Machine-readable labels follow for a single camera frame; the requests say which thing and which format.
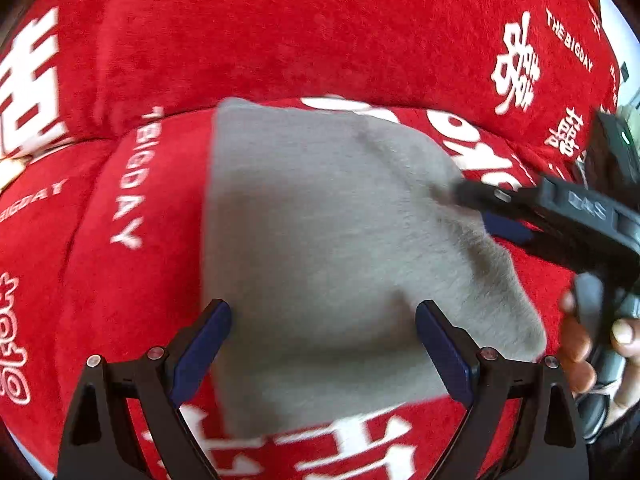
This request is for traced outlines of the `grey knit garment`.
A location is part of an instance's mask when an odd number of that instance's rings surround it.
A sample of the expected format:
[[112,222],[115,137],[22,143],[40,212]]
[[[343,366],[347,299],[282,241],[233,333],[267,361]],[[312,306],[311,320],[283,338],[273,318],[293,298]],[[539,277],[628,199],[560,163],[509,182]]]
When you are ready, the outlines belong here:
[[203,287],[232,311],[214,374],[233,437],[441,396],[424,300],[507,358],[544,351],[509,253],[454,203],[460,171],[426,134],[240,99],[213,127]]

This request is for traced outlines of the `red printed blanket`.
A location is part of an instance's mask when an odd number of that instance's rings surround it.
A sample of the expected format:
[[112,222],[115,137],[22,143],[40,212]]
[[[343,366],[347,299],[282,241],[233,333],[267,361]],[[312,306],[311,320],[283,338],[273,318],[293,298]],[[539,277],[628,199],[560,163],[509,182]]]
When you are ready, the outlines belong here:
[[[599,0],[34,0],[1,49],[1,417],[47,471],[93,354],[168,344],[206,304],[219,105],[349,112],[426,134],[461,177],[565,181],[620,66]],[[567,270],[508,243],[556,348]],[[181,408],[225,479],[420,479],[459,409],[431,400],[236,438],[214,368]]]

